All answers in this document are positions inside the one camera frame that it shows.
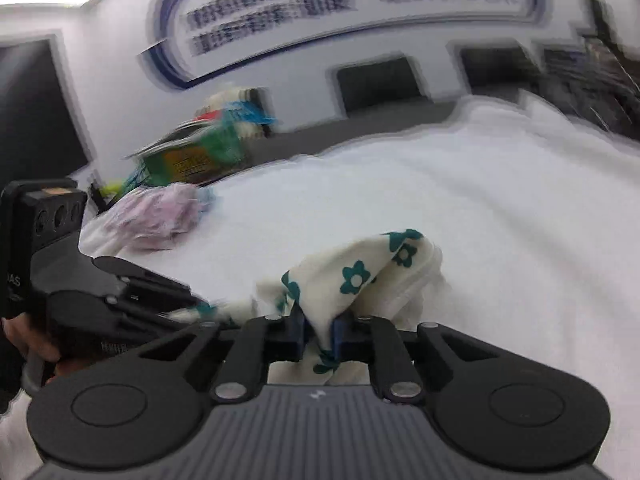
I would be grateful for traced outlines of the person's left hand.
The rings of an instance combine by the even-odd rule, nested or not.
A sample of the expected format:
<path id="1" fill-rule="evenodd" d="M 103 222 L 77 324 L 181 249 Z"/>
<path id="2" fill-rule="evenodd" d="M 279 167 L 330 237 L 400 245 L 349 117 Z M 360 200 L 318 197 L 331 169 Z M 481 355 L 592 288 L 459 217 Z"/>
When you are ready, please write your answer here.
<path id="1" fill-rule="evenodd" d="M 35 352 L 43 361 L 54 363 L 55 376 L 63 376 L 64 368 L 58 366 L 60 352 L 52 344 L 51 339 L 35 328 L 27 313 L 22 313 L 15 318 L 2 318 L 4 334 L 9 342 L 18 349 L 23 356 Z"/>

